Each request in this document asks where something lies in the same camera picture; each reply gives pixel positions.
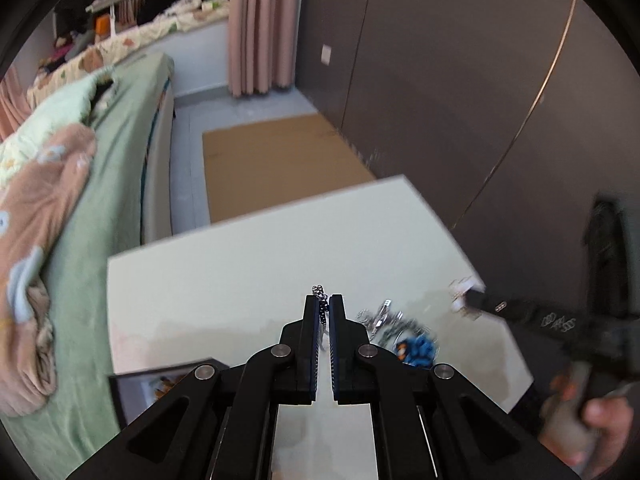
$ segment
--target metal pivot screw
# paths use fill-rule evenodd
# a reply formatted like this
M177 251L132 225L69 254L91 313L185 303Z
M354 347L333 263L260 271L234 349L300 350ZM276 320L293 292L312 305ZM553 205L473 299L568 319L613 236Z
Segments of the metal pivot screw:
M456 371L453 369L453 366L436 365L433 373L435 373L439 379L450 379L455 375Z
M212 378L215 373L216 373L216 369L213 366L202 365L196 368L195 375L196 375L196 379L199 379L201 381L206 381L207 379Z
M372 358L378 355L378 349L375 345L360 345L358 348L358 354L362 357Z
M274 357L286 357L291 353L289 345L275 345L271 348L271 355Z

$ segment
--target cardboard sheet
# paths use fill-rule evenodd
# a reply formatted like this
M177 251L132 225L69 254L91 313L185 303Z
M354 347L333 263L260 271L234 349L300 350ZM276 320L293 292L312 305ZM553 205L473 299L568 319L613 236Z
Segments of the cardboard sheet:
M202 136L211 223L375 180L320 114Z

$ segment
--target white table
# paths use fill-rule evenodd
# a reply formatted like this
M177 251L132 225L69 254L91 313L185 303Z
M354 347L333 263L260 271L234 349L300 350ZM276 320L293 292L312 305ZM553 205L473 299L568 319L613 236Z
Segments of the white table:
M116 373L215 357L244 363L301 319L311 286L342 294L347 317L393 309L436 331L439 362L510 410L531 376L506 325L450 309L449 284L476 276L404 177L365 184L163 240L109 261ZM337 406L328 357L318 402L283 406L274 478L376 478L367 406Z

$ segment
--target pink blanket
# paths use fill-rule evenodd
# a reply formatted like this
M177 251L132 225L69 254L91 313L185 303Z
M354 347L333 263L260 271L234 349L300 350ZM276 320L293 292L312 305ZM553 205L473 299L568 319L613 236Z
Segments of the pink blanket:
M56 389L49 295L40 267L73 211L95 153L94 131L57 131L0 196L0 410L26 415Z

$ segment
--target person's hand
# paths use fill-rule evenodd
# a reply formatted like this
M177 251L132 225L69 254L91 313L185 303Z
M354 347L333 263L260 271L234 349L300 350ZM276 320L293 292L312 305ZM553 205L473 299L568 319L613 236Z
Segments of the person's hand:
M556 377L551 388L562 396L562 400L571 400L577 394L575 384L566 376ZM634 410L625 397L605 397L591 399L582 410L582 420L590 428L600 431L600 438L583 473L584 478L594 478L609 469L625 449L634 419ZM540 442L560 460L570 467L580 465L589 459L584 452L565 456L558 443L541 438Z

